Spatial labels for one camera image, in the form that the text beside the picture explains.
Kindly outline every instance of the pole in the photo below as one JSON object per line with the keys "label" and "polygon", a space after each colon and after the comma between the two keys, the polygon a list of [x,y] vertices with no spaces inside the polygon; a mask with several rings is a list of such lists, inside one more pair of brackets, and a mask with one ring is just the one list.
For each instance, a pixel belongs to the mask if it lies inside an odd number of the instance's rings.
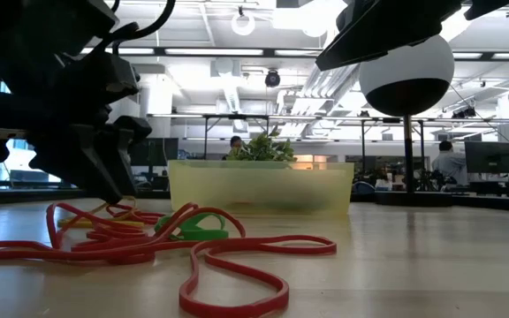
{"label": "pole", "polygon": [[366,168],[366,165],[365,165],[365,162],[366,162],[366,153],[365,153],[365,148],[364,148],[364,135],[366,134],[366,132],[364,131],[364,123],[365,123],[365,120],[362,120],[361,121],[361,142],[362,142],[362,175],[364,176],[365,174],[365,168]]}
{"label": "pole", "polygon": [[203,160],[208,160],[208,121],[209,117],[205,117],[205,139],[203,140]]}
{"label": "pole", "polygon": [[420,178],[420,182],[422,183],[422,191],[426,191],[426,185],[423,183],[424,181],[424,173],[425,173],[425,139],[423,138],[423,120],[419,121],[420,123],[420,138],[421,138],[421,147],[422,147],[422,177]]}
{"label": "pole", "polygon": [[404,116],[404,151],[406,153],[406,191],[414,193],[414,151],[412,149],[412,117]]}

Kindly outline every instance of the red rubber band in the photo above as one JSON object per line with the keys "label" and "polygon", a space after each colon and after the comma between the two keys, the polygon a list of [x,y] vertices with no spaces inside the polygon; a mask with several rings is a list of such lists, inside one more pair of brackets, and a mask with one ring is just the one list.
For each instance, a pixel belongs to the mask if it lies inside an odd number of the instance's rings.
{"label": "red rubber band", "polygon": [[[62,208],[76,215],[60,231],[56,230],[54,224],[54,212],[56,208]],[[114,212],[111,208],[121,208],[122,211]],[[129,213],[130,215],[127,216],[127,220],[139,221],[147,224],[156,223],[158,218],[163,216],[160,214],[133,210],[133,208],[123,205],[107,207],[106,210],[113,217],[120,217]],[[183,222],[190,217],[202,213],[213,213],[225,217],[237,228],[240,238],[203,242],[170,241],[170,235],[177,230]],[[62,237],[81,218],[86,218],[93,225],[94,229],[87,233],[87,238],[90,240],[73,246],[71,252],[61,250]],[[50,205],[47,208],[46,222],[52,247],[33,241],[0,241],[0,248],[3,248],[3,250],[0,249],[0,260],[106,261],[110,264],[120,265],[153,261],[156,257],[155,252],[191,247],[190,261],[192,263],[192,274],[180,286],[179,304],[182,309],[188,313],[203,318],[258,317],[274,310],[286,308],[288,305],[289,287],[285,280],[259,269],[253,269],[232,261],[223,260],[217,257],[219,254],[238,251],[280,254],[334,254],[337,252],[337,245],[334,242],[326,238],[308,235],[287,235],[275,238],[246,238],[245,228],[234,217],[221,209],[199,208],[193,203],[187,203],[184,207],[179,209],[153,236],[149,236],[139,227],[103,219],[65,203]],[[272,245],[286,241],[308,241],[319,243],[320,246]],[[6,248],[10,247],[24,248],[25,250],[6,250]],[[252,304],[236,307],[210,305],[193,299],[191,294],[197,287],[200,275],[198,254],[203,250],[207,250],[204,254],[206,263],[270,284],[276,288],[276,295],[258,300]]]}

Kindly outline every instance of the person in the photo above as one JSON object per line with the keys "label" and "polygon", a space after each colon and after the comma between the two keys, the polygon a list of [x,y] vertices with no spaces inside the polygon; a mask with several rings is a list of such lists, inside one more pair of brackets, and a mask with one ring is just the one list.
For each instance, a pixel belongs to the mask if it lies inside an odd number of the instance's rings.
{"label": "person", "polygon": [[378,191],[392,191],[392,182],[385,173],[382,173],[376,180],[375,189]]}
{"label": "person", "polygon": [[468,185],[467,158],[453,152],[452,143],[445,140],[439,144],[439,156],[432,163],[444,177],[453,177],[459,186]]}
{"label": "person", "polygon": [[[231,142],[230,142],[231,150],[233,150],[235,148],[241,148],[242,145],[243,145],[243,140],[239,136],[231,137]],[[221,160],[227,160],[227,156],[229,156],[229,155],[224,155],[223,158],[221,158]]]}

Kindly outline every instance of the black and white sphere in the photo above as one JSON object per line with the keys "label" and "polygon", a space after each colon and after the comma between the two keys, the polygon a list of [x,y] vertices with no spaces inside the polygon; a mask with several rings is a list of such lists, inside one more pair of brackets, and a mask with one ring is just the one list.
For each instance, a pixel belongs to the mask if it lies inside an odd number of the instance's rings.
{"label": "black and white sphere", "polygon": [[449,43],[439,35],[416,46],[388,52],[361,64],[361,91],[375,110],[390,116],[419,114],[449,89],[455,62]]}

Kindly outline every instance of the ceiling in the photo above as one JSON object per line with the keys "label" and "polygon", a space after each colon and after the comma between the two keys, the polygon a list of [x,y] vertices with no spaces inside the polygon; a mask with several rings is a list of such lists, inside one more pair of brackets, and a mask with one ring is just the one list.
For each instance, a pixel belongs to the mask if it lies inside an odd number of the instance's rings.
{"label": "ceiling", "polygon": [[[162,12],[163,2],[152,0],[121,1],[117,15],[121,25],[137,21],[141,27],[152,23]],[[254,17],[254,31],[239,35],[232,29],[232,18],[242,4],[244,12]],[[285,30],[273,27],[276,0],[258,2],[178,1],[168,22],[158,32],[140,40],[127,42],[126,47],[206,47],[206,48],[323,48],[327,34],[320,37],[307,36],[302,30]],[[454,51],[509,51],[509,9],[503,8],[473,21],[468,28],[454,37],[450,44]],[[309,20],[308,24],[320,23]],[[215,57],[126,57],[133,64],[163,64],[179,87],[174,95],[173,107],[189,105],[213,106],[217,99],[225,99],[224,85],[210,75],[210,65]],[[315,72],[315,58],[239,58],[240,79],[237,93],[240,100],[277,102],[280,91],[300,89]],[[277,69],[282,80],[277,88],[266,88],[264,78],[269,69]],[[346,74],[345,82],[355,82],[358,70]],[[497,96],[509,88],[509,62],[456,62],[453,87],[434,107],[423,116],[450,116],[442,114],[462,98],[476,96],[477,103],[486,109],[496,105]],[[339,85],[338,90],[356,86]],[[357,105],[355,110],[366,106]]]}

